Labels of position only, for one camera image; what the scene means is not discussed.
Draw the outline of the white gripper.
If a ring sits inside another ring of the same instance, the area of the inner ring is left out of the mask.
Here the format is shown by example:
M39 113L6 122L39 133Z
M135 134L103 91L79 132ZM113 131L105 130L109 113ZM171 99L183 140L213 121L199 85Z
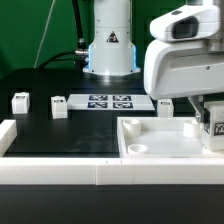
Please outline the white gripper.
M224 53L208 53L204 41L152 41L145 55L144 89L154 100L188 97L202 122L199 96L224 92Z

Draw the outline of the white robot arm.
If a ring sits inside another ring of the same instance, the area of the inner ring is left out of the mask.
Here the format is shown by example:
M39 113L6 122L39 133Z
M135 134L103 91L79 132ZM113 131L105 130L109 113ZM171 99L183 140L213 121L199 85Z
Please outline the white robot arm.
M130 39L130 0L94 0L95 37L84 68L108 82L139 71ZM186 0L154 19L144 89L154 100L187 97L198 119L203 95L224 92L224 0Z

